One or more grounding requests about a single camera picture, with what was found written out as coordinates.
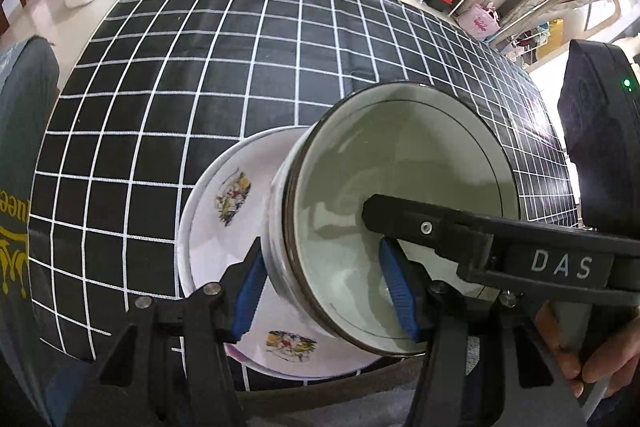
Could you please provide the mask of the person's right hand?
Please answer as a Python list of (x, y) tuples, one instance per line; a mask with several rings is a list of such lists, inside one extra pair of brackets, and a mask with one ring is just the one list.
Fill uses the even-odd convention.
[(551, 301), (546, 301), (538, 310), (535, 325), (576, 398), (584, 392), (585, 384), (596, 383), (605, 377), (610, 379), (605, 398), (627, 387), (634, 379), (639, 362), (639, 309), (635, 309), (634, 318), (602, 343), (585, 363), (565, 346), (562, 327)]

